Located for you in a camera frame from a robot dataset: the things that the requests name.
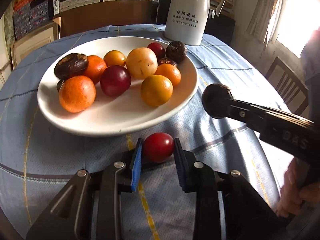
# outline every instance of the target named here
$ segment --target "screw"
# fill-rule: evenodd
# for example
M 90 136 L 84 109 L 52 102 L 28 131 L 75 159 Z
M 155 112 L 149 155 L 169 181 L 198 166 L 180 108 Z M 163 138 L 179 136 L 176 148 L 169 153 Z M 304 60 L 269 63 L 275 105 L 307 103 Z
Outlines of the screw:
M 241 175 L 241 173 L 239 171 L 236 171 L 236 170 L 231 171 L 230 174 L 231 174 L 232 177 L 235 177 L 235 178 L 237 178 L 237 177 L 239 177 Z
M 78 175 L 79 177 L 84 177 L 85 175 L 87 175 L 87 171 L 86 171 L 86 170 L 79 170 L 79 171 L 77 172 L 77 175 Z
M 123 166 L 124 166 L 124 163 L 123 162 L 115 162 L 114 164 L 113 164 L 116 168 L 122 168 Z
M 193 164 L 193 166 L 195 166 L 197 169 L 201 169 L 201 168 L 203 168 L 203 163 L 202 162 L 195 162 Z

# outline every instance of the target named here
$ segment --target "person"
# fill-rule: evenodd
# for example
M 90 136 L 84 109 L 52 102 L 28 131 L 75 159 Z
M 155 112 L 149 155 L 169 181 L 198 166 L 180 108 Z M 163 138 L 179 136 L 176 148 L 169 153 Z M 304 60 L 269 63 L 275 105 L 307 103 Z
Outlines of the person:
M 320 28 L 311 35 L 301 52 L 301 65 L 305 84 L 308 87 L 309 118 L 316 126 L 320 124 Z M 293 158 L 284 174 L 284 185 L 280 190 L 281 199 L 277 204 L 276 213 L 288 217 L 289 213 L 298 215 L 303 200 L 312 203 L 320 202 L 320 182 L 299 189 L 296 183 L 297 162 Z

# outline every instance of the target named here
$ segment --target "table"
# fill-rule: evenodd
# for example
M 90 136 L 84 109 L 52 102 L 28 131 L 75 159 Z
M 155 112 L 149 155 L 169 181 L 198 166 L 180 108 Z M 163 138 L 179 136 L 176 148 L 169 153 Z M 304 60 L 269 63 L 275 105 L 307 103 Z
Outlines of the table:
M 283 174 L 292 157 L 258 139 L 244 123 L 212 119 L 201 95 L 210 83 L 230 87 L 236 99 L 288 111 L 268 81 L 217 38 L 205 34 L 200 46 L 188 46 L 199 74 L 199 89 L 178 114 L 155 127 L 112 138 L 80 137 L 60 131 L 41 114 L 37 88 L 59 56 L 82 43 L 111 36 L 140 36 L 169 43 L 165 25 L 106 26 L 56 40 L 29 54 L 0 91 L 0 206 L 15 229 L 26 236 L 50 200 L 79 169 L 103 170 L 117 153 L 139 137 L 167 132 L 185 150 L 213 169 L 239 170 L 274 207 Z M 136 193 L 122 194 L 124 238 L 192 239 L 196 195 L 179 187 L 172 159 L 144 169 Z

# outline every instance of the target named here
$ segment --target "curtain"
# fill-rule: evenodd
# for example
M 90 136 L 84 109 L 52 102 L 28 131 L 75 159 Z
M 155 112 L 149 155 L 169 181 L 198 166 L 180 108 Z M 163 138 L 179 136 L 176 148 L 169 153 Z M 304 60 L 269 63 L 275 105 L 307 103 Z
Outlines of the curtain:
M 270 19 L 273 16 L 278 0 L 258 0 L 257 6 L 248 25 L 247 33 L 266 44 Z

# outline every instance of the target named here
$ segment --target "yellow orange fruit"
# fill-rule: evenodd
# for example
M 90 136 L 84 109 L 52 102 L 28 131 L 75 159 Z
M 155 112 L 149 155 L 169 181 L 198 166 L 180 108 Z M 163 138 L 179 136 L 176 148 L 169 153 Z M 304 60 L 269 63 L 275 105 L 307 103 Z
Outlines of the yellow orange fruit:
M 169 78 L 174 87 L 179 85 L 181 81 L 180 71 L 174 65 L 171 64 L 162 64 L 158 66 L 155 74 Z
M 86 76 L 67 79 L 59 90 L 61 106 L 71 113 L 78 113 L 92 105 L 96 98 L 96 88 Z
M 136 79 L 153 75 L 158 67 L 156 54 L 149 48 L 133 49 L 127 56 L 127 69 Z
M 95 55 L 88 56 L 87 58 L 89 64 L 83 75 L 90 78 L 94 84 L 97 84 L 100 81 L 102 73 L 107 68 L 107 64 L 102 58 Z
M 161 106 L 172 96 L 171 81 L 161 75 L 147 77 L 141 85 L 141 97 L 150 106 Z
M 121 67 L 125 66 L 126 58 L 122 52 L 119 50 L 111 50 L 106 55 L 104 55 L 103 60 L 106 62 L 107 66 L 119 65 Z

